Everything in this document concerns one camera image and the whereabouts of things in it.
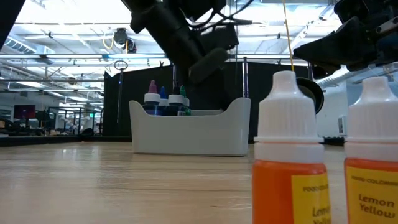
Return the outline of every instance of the green bottle cap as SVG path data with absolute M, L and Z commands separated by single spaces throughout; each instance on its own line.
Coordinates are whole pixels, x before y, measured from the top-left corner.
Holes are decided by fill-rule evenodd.
M 185 92 L 185 86 L 180 87 L 180 95 L 182 95 L 184 98 L 187 97 L 187 93 Z

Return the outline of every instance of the desk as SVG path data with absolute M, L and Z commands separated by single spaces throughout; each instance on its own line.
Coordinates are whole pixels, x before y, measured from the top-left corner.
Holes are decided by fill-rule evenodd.
M 346 223 L 343 158 L 327 147 L 336 224 Z M 131 143 L 4 147 L 0 223 L 248 224 L 252 160 L 133 155 Z

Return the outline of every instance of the dropper bottle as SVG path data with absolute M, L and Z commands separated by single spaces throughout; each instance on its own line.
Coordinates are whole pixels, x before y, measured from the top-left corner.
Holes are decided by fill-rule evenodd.
M 185 116 L 183 109 L 184 97 L 180 94 L 180 85 L 175 82 L 172 94 L 169 95 L 169 105 L 166 108 L 166 116 Z
M 189 108 L 190 102 L 189 102 L 189 99 L 187 98 L 187 92 L 185 91 L 185 86 L 180 87 L 180 95 L 182 95 L 184 97 L 183 108 L 185 111 L 185 115 L 190 116 L 191 115 L 191 109 Z
M 155 80 L 150 81 L 149 91 L 144 95 L 144 105 L 142 108 L 149 115 L 162 116 L 159 110 L 160 95 L 157 93 Z
M 259 105 L 252 170 L 253 224 L 331 223 L 329 186 L 313 100 L 295 73 L 277 72 Z
M 398 223 L 398 97 L 387 77 L 363 80 L 345 152 L 348 223 Z
M 159 106 L 168 106 L 169 105 L 169 100 L 167 99 L 166 95 L 166 88 L 162 86 L 160 89 L 160 103 Z

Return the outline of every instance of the pink bottle cap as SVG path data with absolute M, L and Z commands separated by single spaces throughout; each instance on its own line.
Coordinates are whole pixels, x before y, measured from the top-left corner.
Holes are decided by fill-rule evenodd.
M 157 87 L 155 80 L 150 81 L 149 91 L 148 93 L 157 93 Z

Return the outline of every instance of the white bottle cap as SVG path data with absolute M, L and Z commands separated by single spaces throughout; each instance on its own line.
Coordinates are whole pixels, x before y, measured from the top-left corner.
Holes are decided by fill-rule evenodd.
M 259 105 L 256 142 L 323 142 L 313 100 L 298 88 L 295 73 L 274 74 L 272 90 Z
M 179 104 L 183 105 L 184 97 L 182 95 L 171 94 L 171 95 L 169 95 L 169 104 L 170 103 L 179 103 Z
M 184 106 L 189 107 L 189 104 L 190 104 L 189 99 L 188 98 L 184 98 Z
M 398 98 L 387 77 L 363 80 L 359 100 L 349 107 L 348 142 L 398 142 Z
M 160 99 L 159 106 L 169 106 L 169 100 L 168 99 Z
M 160 102 L 160 94 L 157 93 L 145 93 L 144 102 Z

